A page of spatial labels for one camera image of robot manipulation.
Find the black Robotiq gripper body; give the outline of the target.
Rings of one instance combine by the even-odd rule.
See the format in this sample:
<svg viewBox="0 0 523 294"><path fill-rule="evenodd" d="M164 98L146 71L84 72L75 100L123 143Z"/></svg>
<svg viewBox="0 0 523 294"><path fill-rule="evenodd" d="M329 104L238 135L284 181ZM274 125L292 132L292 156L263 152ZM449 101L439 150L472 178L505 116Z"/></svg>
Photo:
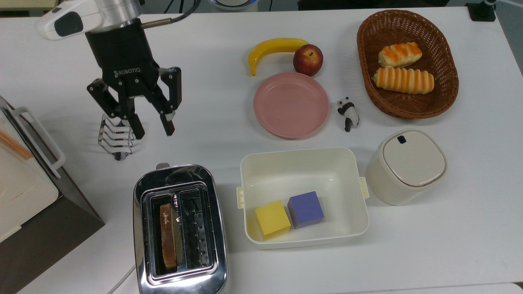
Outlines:
<svg viewBox="0 0 523 294"><path fill-rule="evenodd" d="M152 57L149 42L139 18L130 24L103 32L86 32L86 38L98 66L103 82L116 88L118 79L135 82L141 79L147 92L160 91L157 84L159 65Z"/></svg>

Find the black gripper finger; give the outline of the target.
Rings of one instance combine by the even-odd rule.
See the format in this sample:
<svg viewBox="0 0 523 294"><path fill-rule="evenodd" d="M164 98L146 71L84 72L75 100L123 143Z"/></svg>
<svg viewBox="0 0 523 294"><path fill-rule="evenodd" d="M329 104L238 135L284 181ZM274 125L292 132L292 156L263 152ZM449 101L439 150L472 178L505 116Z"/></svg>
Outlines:
<svg viewBox="0 0 523 294"><path fill-rule="evenodd" d="M182 101L181 69L146 67L143 78L146 88L144 96L159 113L166 135L171 136L175 131L172 119ZM168 86L168 98L159 87L158 79Z"/></svg>
<svg viewBox="0 0 523 294"><path fill-rule="evenodd" d="M122 79L111 80L109 84L103 79L95 79L87 86L87 91L99 104L104 113L111 117L125 120L137 139L145 135L142 123L135 112L134 100L130 98L129 88Z"/></svg>

